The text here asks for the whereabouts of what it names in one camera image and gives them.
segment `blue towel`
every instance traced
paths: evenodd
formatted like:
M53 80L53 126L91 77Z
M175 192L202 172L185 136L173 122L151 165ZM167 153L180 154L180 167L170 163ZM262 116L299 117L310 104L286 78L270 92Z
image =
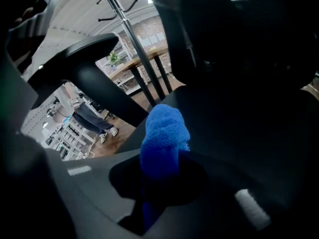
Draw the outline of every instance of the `blue towel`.
M179 176L178 150L189 150L189 139L189 132L178 109L162 104L153 108L146 120L146 136L140 152L143 195L147 195L148 186L161 185L161 182L163 187L159 190L165 192L166 182ZM152 200L144 202L145 232L165 207Z

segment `shelving unit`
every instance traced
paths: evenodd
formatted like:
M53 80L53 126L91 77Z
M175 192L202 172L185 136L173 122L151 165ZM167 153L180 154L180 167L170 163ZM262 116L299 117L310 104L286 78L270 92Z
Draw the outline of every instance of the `shelving unit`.
M113 51L115 52L115 54L119 57L118 62L111 62L111 60L109 59L109 57L105 57L101 60L99 60L96 64L97 66L107 75L110 76L111 74L113 74L114 72L116 72L117 69L120 69L120 67L122 65L124 65L125 63L127 63L128 61L132 60L132 57L134 55L133 51L131 51L127 44L125 43L124 40L122 40L119 36L119 42L118 44L115 46L115 48L113 49ZM141 73L140 69L138 69L142 79L144 80L145 84L147 84L146 79L144 77L144 75ZM129 95L133 92L135 92L136 90L140 89L141 87L136 83L136 85L132 86L128 86L128 82L132 79L134 79L134 75L131 75L130 73L127 73L128 76L123 78L120 77L118 79L116 79L114 82L116 83L116 85L123 89L123 91Z

